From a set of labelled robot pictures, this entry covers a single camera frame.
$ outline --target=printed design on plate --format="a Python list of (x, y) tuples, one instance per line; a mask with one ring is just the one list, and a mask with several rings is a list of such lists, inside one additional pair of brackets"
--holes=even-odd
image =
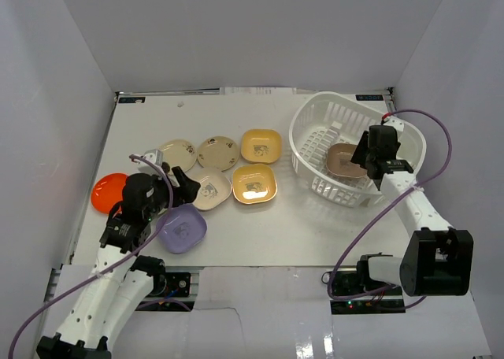
[(262, 157), (269, 153), (269, 148), (266, 145), (254, 145), (254, 154), (256, 157)]
[(208, 199), (213, 199), (219, 194), (215, 186), (211, 183), (208, 183), (206, 186), (202, 187), (199, 193)]
[(173, 233), (176, 235), (178, 239), (186, 239), (189, 235), (190, 226), (188, 223), (182, 223), (173, 228)]
[(245, 183), (245, 187), (247, 191), (262, 191), (262, 183), (260, 182)]
[(190, 153), (194, 154), (195, 153), (195, 148), (192, 145), (183, 145), (184, 148)]

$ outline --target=red-orange plate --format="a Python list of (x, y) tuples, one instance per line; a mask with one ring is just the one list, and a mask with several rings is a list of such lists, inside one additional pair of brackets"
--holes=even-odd
[(114, 204), (123, 200), (126, 174), (116, 172), (101, 178), (91, 192), (91, 204), (101, 213), (108, 214)]

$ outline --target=basket rim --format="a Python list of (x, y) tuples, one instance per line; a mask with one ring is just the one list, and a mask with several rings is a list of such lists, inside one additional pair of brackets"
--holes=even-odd
[[(306, 100), (298, 108), (298, 111), (296, 111), (296, 114), (292, 118), (291, 125), (289, 126), (289, 145), (291, 145), (292, 153), (298, 158), (298, 160), (301, 163), (303, 163), (306, 167), (310, 168), (311, 171), (314, 173), (315, 176), (318, 176), (319, 178), (322, 178), (326, 182), (329, 182), (329, 183), (332, 183), (332, 184), (336, 183), (337, 186), (340, 187), (340, 188), (344, 188), (345, 190), (348, 190), (348, 191), (358, 192), (360, 194), (371, 195), (371, 196), (383, 195), (383, 193), (381, 191), (378, 191), (378, 190), (359, 190), (359, 189), (357, 189), (355, 187), (348, 186), (345, 183), (340, 183), (337, 180), (334, 180), (333, 178), (329, 178), (328, 176), (326, 176), (326, 175), (322, 174), (321, 172), (319, 172), (318, 170), (316, 170), (308, 161), (306, 161), (304, 158), (301, 157), (301, 154), (299, 154), (298, 149), (296, 148), (296, 145), (294, 144), (294, 138), (292, 137), (292, 132), (294, 131), (295, 121), (298, 118), (298, 115), (301, 113), (301, 111), (305, 108), (306, 105), (308, 105), (315, 97), (318, 97), (318, 96), (323, 95), (323, 94), (326, 94), (326, 95), (336, 95), (336, 96), (338, 96), (340, 98), (346, 99), (349, 102), (356, 103), (355, 101), (352, 101), (351, 99), (345, 97), (344, 95), (335, 93), (333, 91), (322, 91), (322, 92), (319, 92), (319, 93), (316, 93), (316, 94), (312, 95), (312, 97), (310, 99)], [(376, 111), (375, 109), (372, 109), (371, 107), (368, 107), (366, 105), (362, 105), (361, 103), (357, 103), (357, 104), (359, 104), (360, 106), (362, 106), (362, 107), (364, 107), (366, 109), (370, 109), (372, 111)], [(408, 125), (410, 128), (412, 128), (414, 131), (417, 132), (417, 134), (419, 135), (419, 137), (422, 140), (422, 148), (426, 148), (425, 137), (420, 132), (420, 130), (417, 127), (415, 127), (413, 124), (411, 124), (410, 122), (405, 121), (405, 120), (402, 120), (402, 121), (404, 121), (405, 125)], [(416, 175), (418, 173), (418, 169), (423, 165), (424, 159), (425, 159), (425, 150), (422, 150), (421, 151), (421, 155), (420, 155), (420, 159), (418, 161), (418, 164), (417, 164), (415, 170), (413, 171), (413, 174)]]

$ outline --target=yellow square bowl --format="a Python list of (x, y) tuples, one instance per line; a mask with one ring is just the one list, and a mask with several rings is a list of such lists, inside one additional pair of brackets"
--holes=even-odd
[(233, 172), (233, 194), (243, 204), (267, 202), (278, 191), (275, 173), (268, 165), (242, 166)]
[(249, 162), (272, 164), (282, 154), (282, 136), (272, 129), (251, 129), (242, 137), (242, 157)]

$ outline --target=plate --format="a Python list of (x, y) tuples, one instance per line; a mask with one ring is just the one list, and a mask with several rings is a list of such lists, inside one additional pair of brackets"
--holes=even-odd
[(272, 164), (282, 154), (282, 137), (272, 129), (251, 129), (242, 137), (242, 157), (249, 162)]
[(186, 172), (196, 163), (196, 149), (187, 140), (177, 139), (164, 143), (158, 149), (163, 152), (163, 161), (168, 162), (170, 168), (180, 166)]
[(275, 173), (268, 165), (247, 165), (233, 172), (233, 194), (243, 204), (267, 202), (276, 192)]
[(229, 137), (211, 137), (198, 148), (198, 162), (204, 168), (218, 168), (223, 172), (233, 167), (238, 159), (238, 145)]
[(168, 216), (157, 219), (157, 237), (170, 253), (187, 252), (200, 242), (206, 234), (206, 222), (192, 204), (183, 204), (168, 212)]
[(231, 195), (231, 182), (218, 168), (202, 168), (191, 178), (202, 185), (192, 203), (200, 211), (217, 207)]
[(342, 176), (353, 180), (364, 177), (367, 174), (365, 168), (350, 162), (357, 145), (338, 143), (331, 146), (325, 161), (325, 167), (334, 176)]
[(91, 192), (91, 204), (101, 213), (108, 214), (112, 207), (123, 200), (123, 187), (126, 174), (116, 172), (101, 178)]

